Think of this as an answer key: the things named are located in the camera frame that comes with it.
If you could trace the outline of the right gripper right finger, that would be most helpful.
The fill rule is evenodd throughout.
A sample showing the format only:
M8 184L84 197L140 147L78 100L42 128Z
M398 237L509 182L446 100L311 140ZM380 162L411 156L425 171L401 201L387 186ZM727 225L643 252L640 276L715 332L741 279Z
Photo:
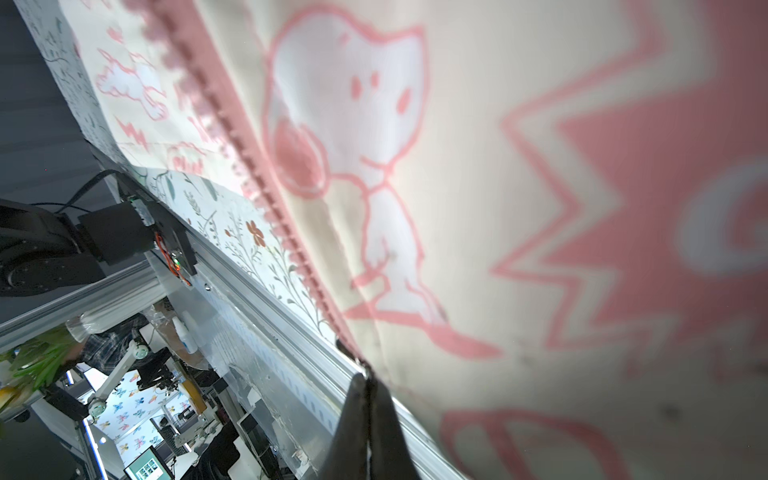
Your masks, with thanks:
M394 401L376 377L368 379L370 407L370 478L420 480L413 463Z

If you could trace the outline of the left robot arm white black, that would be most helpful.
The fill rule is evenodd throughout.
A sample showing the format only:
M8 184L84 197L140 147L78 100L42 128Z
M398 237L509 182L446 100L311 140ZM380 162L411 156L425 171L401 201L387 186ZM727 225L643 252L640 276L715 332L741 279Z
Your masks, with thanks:
M29 297L106 278L101 254L65 214L1 201L1 295Z

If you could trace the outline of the pink patterned hooded jacket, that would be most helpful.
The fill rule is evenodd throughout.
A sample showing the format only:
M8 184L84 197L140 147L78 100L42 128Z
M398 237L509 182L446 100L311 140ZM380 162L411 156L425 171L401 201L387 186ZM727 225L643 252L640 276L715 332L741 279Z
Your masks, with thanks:
M763 1L65 1L476 479L767 475Z

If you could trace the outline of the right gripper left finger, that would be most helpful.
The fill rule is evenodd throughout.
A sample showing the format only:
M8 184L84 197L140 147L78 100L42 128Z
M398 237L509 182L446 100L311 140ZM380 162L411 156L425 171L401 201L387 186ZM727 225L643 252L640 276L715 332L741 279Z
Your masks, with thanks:
M368 477L370 404L368 381L355 374L350 382L339 422L318 478L365 480Z

